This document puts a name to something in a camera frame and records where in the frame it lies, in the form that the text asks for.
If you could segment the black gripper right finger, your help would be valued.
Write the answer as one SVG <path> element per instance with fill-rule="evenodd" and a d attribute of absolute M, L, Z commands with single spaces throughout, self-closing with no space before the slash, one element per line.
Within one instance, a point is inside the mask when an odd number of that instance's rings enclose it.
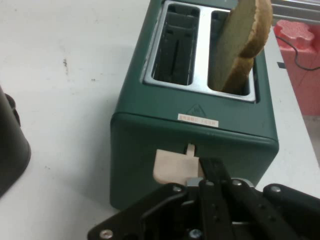
<path fill-rule="evenodd" d="M 226 185 L 234 239 L 318 240 L 320 200 L 282 184 L 257 191 L 243 180 Z"/>

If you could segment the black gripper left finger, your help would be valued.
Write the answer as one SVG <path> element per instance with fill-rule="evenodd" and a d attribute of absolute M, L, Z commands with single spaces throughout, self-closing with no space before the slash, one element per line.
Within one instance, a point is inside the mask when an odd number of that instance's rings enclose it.
<path fill-rule="evenodd" d="M 89 240 L 210 240 L 233 238 L 223 187 L 230 176 L 216 158 L 200 158 L 192 185 L 167 183 L 93 227 Z"/>

